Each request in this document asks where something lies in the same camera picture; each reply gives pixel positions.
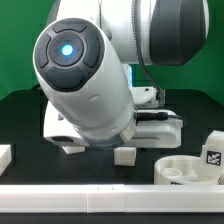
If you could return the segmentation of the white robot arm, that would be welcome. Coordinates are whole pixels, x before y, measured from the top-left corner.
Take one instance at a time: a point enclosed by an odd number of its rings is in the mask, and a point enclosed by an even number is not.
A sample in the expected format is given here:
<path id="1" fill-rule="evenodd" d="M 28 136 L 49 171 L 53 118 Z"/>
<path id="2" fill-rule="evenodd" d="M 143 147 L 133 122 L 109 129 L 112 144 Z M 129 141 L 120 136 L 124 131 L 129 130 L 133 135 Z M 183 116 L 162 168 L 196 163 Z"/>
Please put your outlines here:
<path id="1" fill-rule="evenodd" d="M 61 147 L 176 148 L 184 121 L 138 64 L 180 66 L 204 46 L 207 0 L 56 0 L 33 51 L 48 104 L 43 136 Z"/>

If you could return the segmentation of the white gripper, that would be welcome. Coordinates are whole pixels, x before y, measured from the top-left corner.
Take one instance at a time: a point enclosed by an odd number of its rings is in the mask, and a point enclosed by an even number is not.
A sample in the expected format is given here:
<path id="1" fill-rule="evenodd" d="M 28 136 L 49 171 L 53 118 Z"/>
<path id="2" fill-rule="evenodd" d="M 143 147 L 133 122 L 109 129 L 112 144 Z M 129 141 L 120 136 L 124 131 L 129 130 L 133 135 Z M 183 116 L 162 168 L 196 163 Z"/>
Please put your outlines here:
<path id="1" fill-rule="evenodd" d="M 43 136 L 62 147 L 176 148 L 183 121 L 169 110 L 137 109 L 130 100 L 80 104 L 68 120 L 47 104 Z"/>

